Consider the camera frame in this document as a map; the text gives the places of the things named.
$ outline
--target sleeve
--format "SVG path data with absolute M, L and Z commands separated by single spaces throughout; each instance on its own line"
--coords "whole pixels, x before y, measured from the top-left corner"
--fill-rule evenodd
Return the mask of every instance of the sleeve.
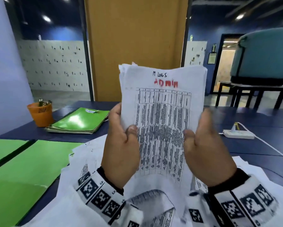
M 283 207 L 253 175 L 241 169 L 226 182 L 209 188 L 215 216 L 230 220 L 233 226 L 283 227 Z
M 75 191 L 81 200 L 111 226 L 139 227 L 143 221 L 143 212 L 127 203 L 123 189 L 116 188 L 105 177 L 102 167 L 92 174 L 87 172 L 77 180 Z

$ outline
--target finger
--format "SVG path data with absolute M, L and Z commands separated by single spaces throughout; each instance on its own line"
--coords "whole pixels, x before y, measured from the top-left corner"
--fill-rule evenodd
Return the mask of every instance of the finger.
M 126 130 L 127 134 L 127 143 L 138 143 L 137 139 L 137 127 L 135 125 L 131 125 Z
M 201 114 L 196 133 L 212 132 L 213 130 L 214 129 L 213 129 L 212 113 L 210 109 L 206 108 Z
M 195 134 L 192 130 L 184 130 L 184 152 L 193 151 L 195 148 Z
M 121 103 L 116 104 L 109 112 L 109 128 L 122 129 L 121 127 Z

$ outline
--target doorway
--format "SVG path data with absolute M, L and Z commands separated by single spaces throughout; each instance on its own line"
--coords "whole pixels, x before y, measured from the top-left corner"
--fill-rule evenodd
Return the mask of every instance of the doorway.
M 237 43 L 244 34 L 222 34 L 220 46 L 218 49 L 215 70 L 213 74 L 213 81 L 211 86 L 211 94 L 218 92 L 220 81 L 230 81 L 230 71 L 234 55 L 237 49 Z M 223 86 L 222 94 L 231 95 L 230 88 Z

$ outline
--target document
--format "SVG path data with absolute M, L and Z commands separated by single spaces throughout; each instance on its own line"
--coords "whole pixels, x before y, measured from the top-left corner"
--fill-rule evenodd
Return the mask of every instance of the document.
M 183 150 L 183 130 L 196 131 L 204 106 L 207 69 L 189 66 L 173 70 L 124 64 L 120 68 L 121 123 L 135 124 L 140 165 L 124 188 L 136 196 L 158 189 L 184 214 L 192 173 Z

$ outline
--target framed sign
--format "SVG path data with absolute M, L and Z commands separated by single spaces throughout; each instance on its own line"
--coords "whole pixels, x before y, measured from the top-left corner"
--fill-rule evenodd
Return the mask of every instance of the framed sign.
M 217 53 L 209 53 L 208 64 L 215 64 L 216 57 L 217 57 Z

